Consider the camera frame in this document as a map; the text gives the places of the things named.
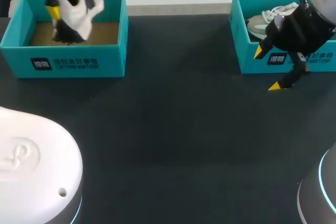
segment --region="white sneaker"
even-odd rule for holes
[[[266,10],[261,12],[261,15],[254,16],[247,21],[247,30],[253,36],[259,39],[266,38],[266,27],[268,24],[274,19],[275,16],[278,15],[290,15],[294,12],[294,10],[299,5],[295,2],[286,5],[286,6],[278,6],[273,8],[272,10]]]
[[[61,20],[54,21],[54,40],[68,43],[86,41],[92,19],[104,10],[104,0],[58,0]]]

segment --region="black table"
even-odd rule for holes
[[[1,59],[0,105],[77,140],[84,224],[299,224],[299,183],[336,140],[336,74],[268,92],[278,77],[240,75],[227,15],[130,17],[123,79],[16,80]]]

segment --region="open box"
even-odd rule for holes
[[[104,0],[89,40],[71,45],[51,41],[45,0],[20,0],[0,50],[17,78],[123,77],[128,40],[125,0]]]
[[[233,0],[230,26],[235,43],[241,73],[282,73],[292,68],[286,52],[273,48],[262,60],[254,60],[258,42],[251,42],[245,19],[260,15],[263,10],[288,5],[299,0]],[[327,41],[315,53],[307,56],[309,67],[314,72],[336,71],[336,41]]]

